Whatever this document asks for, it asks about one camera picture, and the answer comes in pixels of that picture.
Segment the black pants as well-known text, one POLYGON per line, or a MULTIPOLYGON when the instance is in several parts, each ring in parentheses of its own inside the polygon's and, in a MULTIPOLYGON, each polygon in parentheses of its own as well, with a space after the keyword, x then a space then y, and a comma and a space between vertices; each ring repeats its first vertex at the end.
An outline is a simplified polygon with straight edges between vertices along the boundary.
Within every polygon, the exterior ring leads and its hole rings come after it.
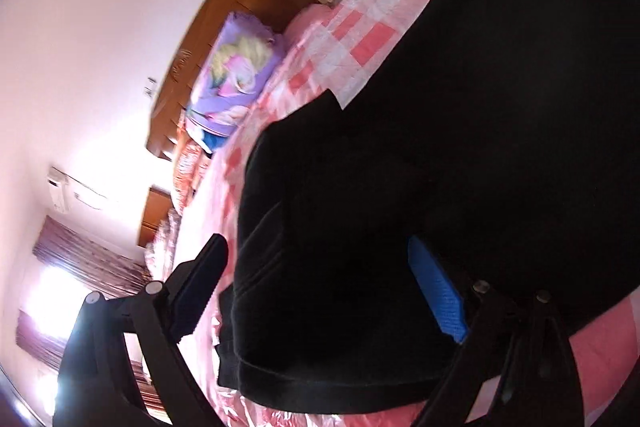
POLYGON ((408 260, 466 300, 546 298, 572 335, 639 284, 639 0, 430 0, 355 98, 248 156, 218 381, 362 414, 436 395, 460 351, 408 260))

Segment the dark red curtain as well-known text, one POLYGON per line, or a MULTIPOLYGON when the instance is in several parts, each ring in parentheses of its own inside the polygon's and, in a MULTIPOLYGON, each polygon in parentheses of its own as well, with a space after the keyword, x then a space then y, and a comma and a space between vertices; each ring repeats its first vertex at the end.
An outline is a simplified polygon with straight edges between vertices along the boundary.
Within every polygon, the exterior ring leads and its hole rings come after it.
POLYGON ((86 296, 137 294, 151 280, 140 262, 114 253, 51 217, 44 219, 32 255, 40 272, 30 285, 15 331, 18 347, 58 371, 86 296))

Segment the brown wooden nightstand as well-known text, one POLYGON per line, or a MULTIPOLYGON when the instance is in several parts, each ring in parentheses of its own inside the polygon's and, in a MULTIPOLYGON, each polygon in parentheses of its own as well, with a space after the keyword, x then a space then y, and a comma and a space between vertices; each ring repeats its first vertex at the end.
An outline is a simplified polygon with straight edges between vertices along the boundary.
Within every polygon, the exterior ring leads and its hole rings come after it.
POLYGON ((140 247, 145 247, 152 242, 160 227, 160 221, 167 217, 171 208, 172 202, 170 195, 152 186, 146 198, 139 230, 138 245, 140 247))

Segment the pink floral blanket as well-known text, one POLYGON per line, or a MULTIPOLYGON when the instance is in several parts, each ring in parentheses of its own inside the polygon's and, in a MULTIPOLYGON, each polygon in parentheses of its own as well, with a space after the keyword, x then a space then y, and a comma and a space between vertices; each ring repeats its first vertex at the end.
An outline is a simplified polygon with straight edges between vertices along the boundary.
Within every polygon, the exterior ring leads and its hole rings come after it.
POLYGON ((166 280, 174 269, 182 215, 194 199, 209 163, 210 158, 201 145, 188 135, 186 129, 179 127, 172 161, 171 206, 162 213, 152 241, 145 246, 144 261, 153 280, 166 280))

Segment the purple folded quilt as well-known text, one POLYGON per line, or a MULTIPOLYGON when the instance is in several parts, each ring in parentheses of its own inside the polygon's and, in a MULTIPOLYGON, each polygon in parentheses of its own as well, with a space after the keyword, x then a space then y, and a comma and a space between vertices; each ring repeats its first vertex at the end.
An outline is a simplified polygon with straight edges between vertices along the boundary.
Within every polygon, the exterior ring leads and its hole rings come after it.
POLYGON ((186 132, 206 153, 240 127, 286 52, 285 38, 256 16, 228 15, 186 106, 186 132))

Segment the pink pillow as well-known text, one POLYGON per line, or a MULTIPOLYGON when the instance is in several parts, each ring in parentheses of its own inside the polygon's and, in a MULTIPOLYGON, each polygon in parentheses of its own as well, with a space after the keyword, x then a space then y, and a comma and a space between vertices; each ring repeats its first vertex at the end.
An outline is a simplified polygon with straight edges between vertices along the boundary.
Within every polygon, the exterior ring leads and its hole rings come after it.
POLYGON ((286 26, 283 33, 288 46, 302 42, 314 28, 327 22, 334 14, 334 9, 325 4, 313 3, 298 12, 286 26))

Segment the white wall air conditioner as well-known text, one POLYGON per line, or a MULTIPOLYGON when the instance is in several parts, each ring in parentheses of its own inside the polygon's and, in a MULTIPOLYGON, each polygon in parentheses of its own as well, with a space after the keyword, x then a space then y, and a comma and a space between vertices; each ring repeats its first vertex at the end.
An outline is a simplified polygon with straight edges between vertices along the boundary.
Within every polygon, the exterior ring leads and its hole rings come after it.
POLYGON ((54 166, 48 170, 47 182, 51 204, 57 212, 69 213, 73 200, 94 210, 104 206, 104 195, 54 166))

